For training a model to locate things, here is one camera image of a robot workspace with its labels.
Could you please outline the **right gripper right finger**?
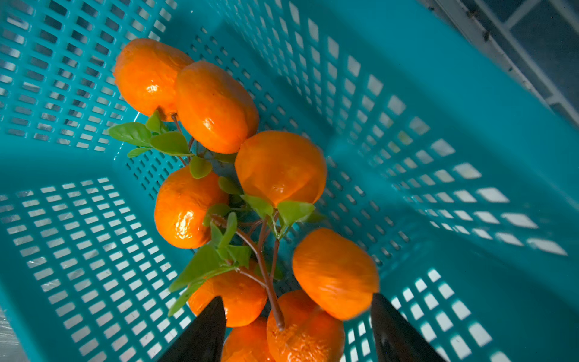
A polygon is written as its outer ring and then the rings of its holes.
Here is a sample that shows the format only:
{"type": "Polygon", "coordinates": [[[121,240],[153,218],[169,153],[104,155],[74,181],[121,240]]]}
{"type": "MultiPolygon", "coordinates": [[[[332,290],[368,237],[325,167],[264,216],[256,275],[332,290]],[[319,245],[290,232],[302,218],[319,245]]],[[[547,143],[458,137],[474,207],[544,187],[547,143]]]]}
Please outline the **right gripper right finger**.
{"type": "Polygon", "coordinates": [[[372,295],[371,318],[378,361],[445,361],[382,294],[372,295]]]}

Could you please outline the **orange pair with leaves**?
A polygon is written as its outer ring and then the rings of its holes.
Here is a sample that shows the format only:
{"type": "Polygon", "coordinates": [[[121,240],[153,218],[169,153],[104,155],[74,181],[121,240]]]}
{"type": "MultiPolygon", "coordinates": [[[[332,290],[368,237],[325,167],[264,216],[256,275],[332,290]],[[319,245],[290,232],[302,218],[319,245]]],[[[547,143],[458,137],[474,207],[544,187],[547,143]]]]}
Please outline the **orange pair with leaves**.
{"type": "Polygon", "coordinates": [[[153,39],[130,41],[116,58],[120,95],[139,113],[176,116],[203,147],[235,154],[259,127],[259,113],[245,88],[225,70],[153,39]]]}

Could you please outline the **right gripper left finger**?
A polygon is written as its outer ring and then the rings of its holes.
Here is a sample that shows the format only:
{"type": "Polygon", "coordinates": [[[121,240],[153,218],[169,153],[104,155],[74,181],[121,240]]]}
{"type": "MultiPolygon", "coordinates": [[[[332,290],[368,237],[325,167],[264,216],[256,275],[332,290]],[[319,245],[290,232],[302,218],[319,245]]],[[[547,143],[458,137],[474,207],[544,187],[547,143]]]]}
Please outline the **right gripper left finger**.
{"type": "Polygon", "coordinates": [[[221,361],[226,334],[223,299],[214,297],[158,361],[221,361]]]}

